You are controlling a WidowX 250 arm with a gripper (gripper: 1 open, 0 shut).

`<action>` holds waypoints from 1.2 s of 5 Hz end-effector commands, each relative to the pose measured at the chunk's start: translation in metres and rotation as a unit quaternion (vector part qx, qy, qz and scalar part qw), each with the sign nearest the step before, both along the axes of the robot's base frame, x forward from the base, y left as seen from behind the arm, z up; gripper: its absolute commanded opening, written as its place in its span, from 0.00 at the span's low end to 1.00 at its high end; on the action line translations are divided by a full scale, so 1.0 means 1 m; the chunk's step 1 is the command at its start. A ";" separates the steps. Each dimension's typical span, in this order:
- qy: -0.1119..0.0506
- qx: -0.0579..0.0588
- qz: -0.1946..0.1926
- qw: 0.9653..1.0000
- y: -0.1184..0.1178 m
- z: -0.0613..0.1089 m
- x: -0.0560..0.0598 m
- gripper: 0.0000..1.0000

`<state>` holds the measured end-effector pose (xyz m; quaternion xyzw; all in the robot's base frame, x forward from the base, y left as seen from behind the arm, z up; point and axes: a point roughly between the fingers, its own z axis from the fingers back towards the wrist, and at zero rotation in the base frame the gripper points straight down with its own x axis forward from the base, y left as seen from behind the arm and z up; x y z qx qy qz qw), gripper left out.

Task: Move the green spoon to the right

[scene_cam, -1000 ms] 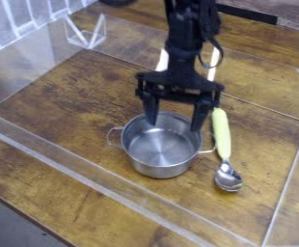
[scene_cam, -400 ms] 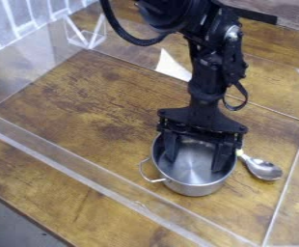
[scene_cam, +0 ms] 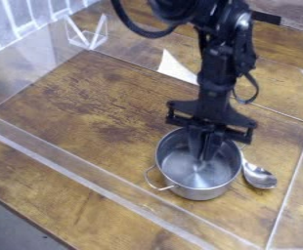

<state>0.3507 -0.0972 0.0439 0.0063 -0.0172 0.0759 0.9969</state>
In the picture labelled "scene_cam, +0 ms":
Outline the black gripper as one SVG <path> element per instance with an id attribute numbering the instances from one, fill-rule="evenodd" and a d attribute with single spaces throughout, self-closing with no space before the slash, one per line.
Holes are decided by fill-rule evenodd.
<path id="1" fill-rule="evenodd" d="M 212 160 L 223 140 L 252 142 L 258 122 L 242 114 L 230 103 L 235 95 L 235 77 L 222 81 L 199 77 L 199 96 L 191 101 L 168 101 L 166 122 L 188 131 L 192 156 Z"/>

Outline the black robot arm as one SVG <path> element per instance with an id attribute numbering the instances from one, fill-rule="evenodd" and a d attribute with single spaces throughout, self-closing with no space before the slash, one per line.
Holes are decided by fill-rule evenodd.
<path id="1" fill-rule="evenodd" d="M 256 128 L 256 121 L 230 104 L 236 78 L 250 77 L 255 68 L 252 12 L 244 0 L 150 0 L 150 4 L 166 23 L 190 23 L 199 34 L 199 98 L 168 102 L 166 122 L 187 129 L 192 156 L 210 161 L 224 140 L 248 144 Z"/>

